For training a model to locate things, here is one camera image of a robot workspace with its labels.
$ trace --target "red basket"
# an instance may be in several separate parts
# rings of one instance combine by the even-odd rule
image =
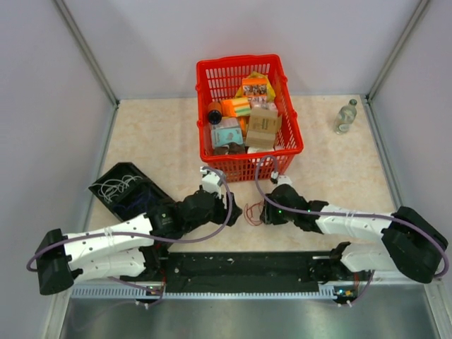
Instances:
[[[265,74],[276,93],[275,104],[282,115],[281,129],[277,134],[278,145],[284,147],[267,153],[241,155],[214,155],[207,120],[207,106],[235,96],[235,93],[252,71]],[[302,135],[297,123],[297,113],[290,102],[287,77],[281,60],[276,54],[229,56],[216,60],[200,61],[196,65],[198,92],[199,155],[209,166],[222,170],[229,182],[254,180],[259,160],[267,154],[278,159],[279,173],[284,173],[296,154],[303,150]],[[265,161],[259,179],[268,179],[273,170],[271,160]]]

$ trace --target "marble surface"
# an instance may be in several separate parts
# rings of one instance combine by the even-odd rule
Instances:
[[[333,131],[333,120],[348,100],[358,100],[357,118],[347,134]],[[304,139],[304,150],[286,174],[307,200],[369,212],[391,212],[393,204],[358,96],[292,96]],[[133,162],[174,200],[200,184],[196,98],[123,100],[119,106],[104,171],[117,162]],[[269,181],[261,182],[271,191]],[[262,200],[253,182],[230,184],[237,204]],[[89,230],[118,220],[95,199]],[[218,228],[207,224],[186,234],[195,239]],[[171,251],[311,251],[329,250],[349,239],[339,235],[303,232],[293,224],[251,226],[243,216],[233,227],[197,244],[174,244]]]

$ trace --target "white robotic arm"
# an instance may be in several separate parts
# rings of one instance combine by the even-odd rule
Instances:
[[[261,214],[264,223],[293,222],[304,231],[343,234],[364,240],[363,244],[342,243],[331,252],[331,256],[351,272],[399,270],[420,283],[432,281],[442,258],[438,248],[444,252],[448,242],[413,209],[402,206],[395,213],[379,215],[346,210],[326,201],[306,201],[285,175],[274,172],[270,180],[276,187],[271,194],[266,194]],[[395,219],[414,225],[418,232]]]
[[[201,174],[200,189],[182,202],[156,205],[147,213],[101,230],[68,234],[62,234],[60,229],[49,231],[37,252],[57,242],[64,244],[36,259],[41,294],[58,293],[86,280],[137,277],[149,271],[147,268],[159,266],[153,238],[178,239],[207,222],[223,223],[227,209],[221,194],[222,181],[212,171],[201,168]],[[231,197],[229,226],[242,214],[234,195]]]

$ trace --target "bottle cap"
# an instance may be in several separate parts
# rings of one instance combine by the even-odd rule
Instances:
[[[207,120],[212,125],[218,125],[221,122],[221,119],[222,119],[221,113],[219,111],[217,111],[216,109],[211,110],[207,114]]]

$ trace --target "blue package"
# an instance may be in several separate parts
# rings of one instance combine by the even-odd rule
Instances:
[[[237,145],[243,145],[242,129],[240,127],[234,127],[231,129],[214,129],[210,132],[212,138],[212,147],[217,148],[228,143],[236,143]]]

